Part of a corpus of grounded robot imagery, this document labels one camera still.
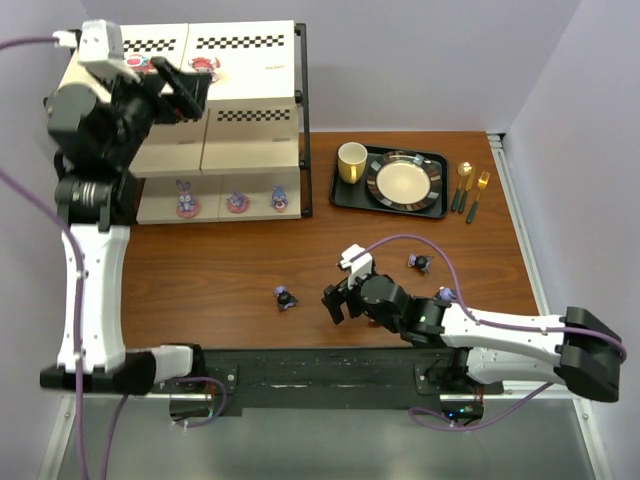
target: gold spoon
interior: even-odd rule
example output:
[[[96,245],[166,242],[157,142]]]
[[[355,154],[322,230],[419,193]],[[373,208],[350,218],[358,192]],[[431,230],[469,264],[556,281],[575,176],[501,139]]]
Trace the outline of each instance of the gold spoon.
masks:
[[[469,216],[467,217],[467,223],[473,222],[473,217],[475,216],[476,210],[478,209],[478,200],[480,200],[480,194],[482,193],[482,190],[487,188],[487,184],[489,183],[490,176],[491,174],[489,172],[482,172],[482,175],[480,175],[480,178],[478,179],[478,190],[479,190],[478,196],[476,197],[476,201],[473,202],[473,206],[469,211]]]
[[[464,162],[458,165],[458,175],[460,175],[460,183],[458,183],[458,188],[456,189],[456,194],[453,196],[453,203],[451,203],[451,211],[454,212],[458,209],[458,202],[460,202],[460,190],[462,190],[462,182],[464,182],[465,177],[467,177],[473,167],[469,162]]]

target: lavender wall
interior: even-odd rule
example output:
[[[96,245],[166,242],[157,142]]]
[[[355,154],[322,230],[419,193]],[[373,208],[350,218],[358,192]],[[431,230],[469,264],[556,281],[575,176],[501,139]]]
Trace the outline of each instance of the lavender wall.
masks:
[[[619,480],[640,471],[639,19],[583,0],[505,144],[552,308],[589,308],[630,350],[620,402],[595,405]]]
[[[3,39],[50,35],[84,18],[77,0],[57,0],[55,8],[42,8],[36,0],[3,7]],[[42,97],[55,88],[68,51],[36,46],[0,55],[0,168],[52,204],[54,148],[46,136]],[[60,405],[59,395],[40,390],[38,372],[55,362],[60,346],[64,255],[56,228],[4,185],[0,225],[0,478],[33,479]]]
[[[315,130],[505,131],[579,0],[82,0],[122,24],[293,19]]]

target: gold fork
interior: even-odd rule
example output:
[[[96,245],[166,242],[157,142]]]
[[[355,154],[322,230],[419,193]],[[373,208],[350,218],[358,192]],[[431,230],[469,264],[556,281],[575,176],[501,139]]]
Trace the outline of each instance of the gold fork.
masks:
[[[471,207],[471,210],[469,211],[469,216],[467,216],[467,223],[471,223],[473,222],[473,217],[475,217],[476,215],[476,210],[478,209],[478,200],[480,200],[480,194],[482,193],[482,190],[484,190],[485,188],[487,188],[487,184],[489,183],[489,177],[491,176],[491,174],[489,172],[482,172],[482,175],[480,175],[480,178],[478,179],[478,196],[476,197],[476,201],[473,202],[473,206]]]

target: yellow mug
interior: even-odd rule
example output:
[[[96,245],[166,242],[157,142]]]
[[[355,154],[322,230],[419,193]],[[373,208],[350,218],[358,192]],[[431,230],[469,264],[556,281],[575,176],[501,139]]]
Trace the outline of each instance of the yellow mug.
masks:
[[[356,183],[367,166],[367,149],[356,142],[345,143],[338,149],[338,172],[347,183]]]

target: cable connector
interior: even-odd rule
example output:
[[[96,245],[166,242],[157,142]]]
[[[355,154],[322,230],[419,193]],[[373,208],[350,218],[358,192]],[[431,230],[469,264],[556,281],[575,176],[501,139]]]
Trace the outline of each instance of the cable connector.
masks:
[[[56,38],[56,48],[78,48],[76,34],[67,32],[66,30],[58,30],[53,32],[53,38]]]

